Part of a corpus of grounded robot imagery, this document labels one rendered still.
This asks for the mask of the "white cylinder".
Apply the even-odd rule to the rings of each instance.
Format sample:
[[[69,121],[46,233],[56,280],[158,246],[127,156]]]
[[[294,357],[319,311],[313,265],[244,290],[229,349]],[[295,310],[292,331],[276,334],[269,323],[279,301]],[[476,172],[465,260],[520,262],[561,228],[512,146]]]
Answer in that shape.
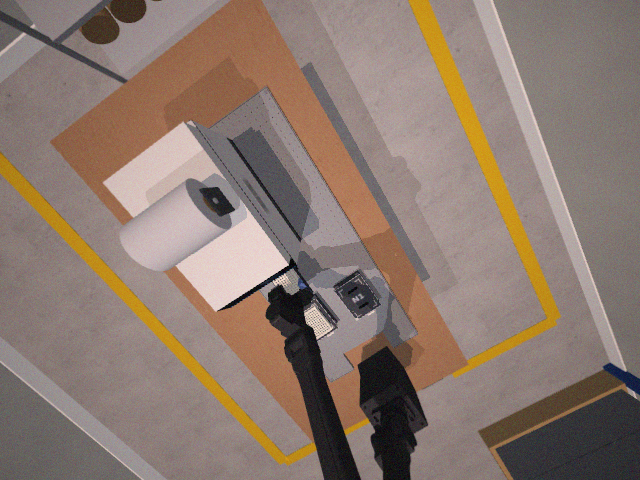
[[[124,224],[119,232],[128,255],[140,265],[167,271],[226,232],[228,214],[219,215],[203,201],[202,182],[188,178]]]

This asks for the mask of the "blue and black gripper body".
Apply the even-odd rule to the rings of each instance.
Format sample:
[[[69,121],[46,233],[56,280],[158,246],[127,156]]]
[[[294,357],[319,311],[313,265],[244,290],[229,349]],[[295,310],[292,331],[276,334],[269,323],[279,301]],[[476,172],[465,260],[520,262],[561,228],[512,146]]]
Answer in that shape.
[[[303,307],[307,306],[308,304],[311,303],[311,298],[314,297],[313,293],[306,287],[303,290],[299,289],[298,292],[296,292],[296,294],[302,299],[302,304]],[[301,310],[293,310],[294,312],[302,312],[304,314],[303,311]]]

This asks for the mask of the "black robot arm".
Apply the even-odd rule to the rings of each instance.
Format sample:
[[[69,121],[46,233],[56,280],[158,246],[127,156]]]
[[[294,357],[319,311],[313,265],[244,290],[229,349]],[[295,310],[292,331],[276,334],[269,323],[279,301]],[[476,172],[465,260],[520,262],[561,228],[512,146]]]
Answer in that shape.
[[[324,480],[361,480],[325,378],[314,330],[302,312],[293,311],[304,312],[302,299],[296,293],[289,296],[281,284],[271,289],[268,301],[265,316],[287,338],[285,356],[301,387]],[[372,419],[377,425],[371,444],[383,480],[411,480],[410,454],[417,446],[409,427],[416,423],[414,414],[397,396],[374,410]]]

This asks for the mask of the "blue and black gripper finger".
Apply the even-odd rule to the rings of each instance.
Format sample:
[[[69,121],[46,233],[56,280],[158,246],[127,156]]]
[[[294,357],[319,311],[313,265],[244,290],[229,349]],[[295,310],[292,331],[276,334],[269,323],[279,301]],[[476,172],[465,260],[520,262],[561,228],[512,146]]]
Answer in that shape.
[[[307,287],[307,286],[304,284],[304,282],[302,281],[302,279],[301,279],[300,277],[299,277],[299,279],[298,279],[298,287],[299,287],[300,289],[302,289],[302,290],[303,290],[304,288],[306,288],[306,287]],[[308,287],[307,287],[307,288],[308,288]],[[309,288],[308,288],[308,289],[309,289]],[[310,289],[309,289],[309,290],[310,290]],[[310,290],[310,291],[311,291],[311,290]]]

